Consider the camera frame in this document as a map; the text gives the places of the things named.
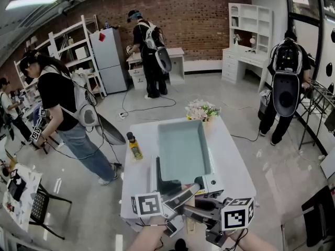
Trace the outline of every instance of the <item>refrigerator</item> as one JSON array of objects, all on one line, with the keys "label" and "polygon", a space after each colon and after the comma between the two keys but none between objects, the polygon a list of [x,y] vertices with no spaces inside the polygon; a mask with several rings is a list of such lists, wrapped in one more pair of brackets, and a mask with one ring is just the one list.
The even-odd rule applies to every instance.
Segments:
[{"label": "refrigerator", "polygon": [[90,39],[106,93],[126,91],[129,76],[118,29],[92,33]]}]

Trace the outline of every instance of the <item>jeans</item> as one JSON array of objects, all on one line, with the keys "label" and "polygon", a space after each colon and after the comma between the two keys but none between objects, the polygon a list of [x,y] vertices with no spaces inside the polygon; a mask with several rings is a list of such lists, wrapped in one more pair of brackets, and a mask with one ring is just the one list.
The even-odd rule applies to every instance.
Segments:
[{"label": "jeans", "polygon": [[[270,128],[273,125],[273,122],[276,118],[276,115],[277,115],[277,111],[276,111],[276,109],[274,108],[274,105],[273,105],[273,97],[272,97],[272,92],[271,92],[269,104],[268,104],[268,106],[265,110],[265,115],[264,115],[263,120],[261,121],[261,124],[260,124],[260,130],[263,134],[266,134],[270,130]],[[273,144],[277,144],[278,142],[280,142],[282,140],[282,137],[286,133],[292,119],[293,119],[293,115],[291,115],[289,117],[280,116],[279,123],[276,127],[276,130],[272,134]]]},{"label": "jeans", "polygon": [[17,117],[15,120],[12,121],[13,125],[17,127],[18,130],[20,130],[22,136],[26,139],[26,141],[29,141],[31,131],[30,129],[26,126],[25,123],[23,123],[21,117]]},{"label": "jeans", "polygon": [[166,82],[154,53],[146,54],[142,59],[144,74],[147,80],[148,97],[158,98],[160,94],[166,95],[168,93]]},{"label": "jeans", "polygon": [[78,159],[94,153],[90,157],[80,160],[89,171],[97,174],[105,181],[111,181],[114,178],[115,172],[111,168],[107,157],[101,150],[97,151],[98,147],[90,141],[86,129],[80,123],[68,131],[58,130],[57,132]]}]

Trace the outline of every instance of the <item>yellow bottle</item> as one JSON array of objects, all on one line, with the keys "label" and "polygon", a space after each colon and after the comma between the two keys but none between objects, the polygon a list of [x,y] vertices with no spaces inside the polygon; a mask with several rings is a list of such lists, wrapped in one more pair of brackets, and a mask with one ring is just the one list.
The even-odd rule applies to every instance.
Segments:
[{"label": "yellow bottle", "polygon": [[142,152],[140,150],[140,147],[138,146],[137,140],[135,139],[134,135],[131,132],[127,133],[127,138],[129,140],[129,147],[134,154],[134,157],[136,160],[143,159]]}]

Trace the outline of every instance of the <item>white bookshelf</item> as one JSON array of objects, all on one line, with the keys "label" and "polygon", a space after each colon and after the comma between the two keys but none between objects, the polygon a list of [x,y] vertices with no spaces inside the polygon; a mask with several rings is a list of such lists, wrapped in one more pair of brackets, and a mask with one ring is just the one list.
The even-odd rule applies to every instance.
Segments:
[{"label": "white bookshelf", "polygon": [[230,47],[235,29],[251,32],[256,38],[256,54],[270,55],[272,46],[272,11],[267,7],[229,3]]},{"label": "white bookshelf", "polygon": [[[81,59],[81,60],[73,60],[70,61],[66,64],[66,66],[69,68],[70,71],[73,70],[73,66],[87,62],[87,61],[92,61],[93,63],[93,72],[90,73],[87,77],[88,79],[93,78],[94,79],[94,83],[96,84],[95,87],[91,88],[92,93],[93,94],[100,94],[101,97],[103,96],[107,96],[107,93],[105,91],[105,87],[103,85],[103,82],[101,80],[100,74],[99,74],[99,70],[98,67],[96,65],[96,61],[94,58],[94,53],[92,50],[92,46],[91,46],[91,42],[90,42],[90,38],[88,36],[89,33],[91,33],[86,25],[93,23],[94,21],[92,19],[85,19],[84,15],[81,16],[81,21],[62,30],[61,32],[58,33],[49,33],[49,39],[46,40],[45,42],[43,42],[42,44],[38,45],[36,47],[36,49],[42,49],[44,47],[49,48],[49,51],[51,51],[52,53],[54,53],[53,57],[55,57],[56,59],[61,59],[62,53],[68,50],[71,50],[72,48],[75,47],[80,47],[81,45],[86,45],[88,48],[88,51],[90,53],[90,55],[87,58]],[[58,49],[57,45],[56,45],[56,39],[61,38],[66,36],[68,33],[77,30],[77,29],[83,29],[84,30],[84,34],[85,34],[85,38],[83,40],[80,40],[78,42],[75,42],[74,44],[69,45],[67,40],[64,40],[63,43],[61,44],[61,48]],[[17,71],[17,74],[19,76],[19,79],[21,81],[23,88],[23,91],[25,91],[27,93],[27,98],[29,100],[29,103],[32,104],[33,101],[38,97],[34,94],[34,91],[37,90],[36,88],[36,83],[37,83],[37,79],[34,79],[29,85],[25,82],[25,76],[23,75],[23,73],[20,71],[20,62],[14,62],[14,66],[15,69]]]}]

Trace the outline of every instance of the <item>red brick wall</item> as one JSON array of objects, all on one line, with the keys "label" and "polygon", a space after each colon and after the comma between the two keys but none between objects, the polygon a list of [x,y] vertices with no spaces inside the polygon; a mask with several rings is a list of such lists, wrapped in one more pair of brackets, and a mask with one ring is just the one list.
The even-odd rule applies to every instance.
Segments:
[{"label": "red brick wall", "polygon": [[[38,44],[48,38],[48,33],[61,31],[80,21],[80,16],[96,14],[100,28],[105,20],[109,25],[121,25],[120,35],[124,48],[132,44],[134,23],[127,23],[132,9],[142,12],[145,19],[163,29],[167,47],[181,47],[185,60],[220,60],[222,49],[229,47],[228,3],[251,4],[251,0],[87,0],[68,12],[67,18],[59,16],[36,32]],[[0,77],[7,77],[13,88],[20,87],[13,60],[24,53],[22,44],[0,68]]]}]

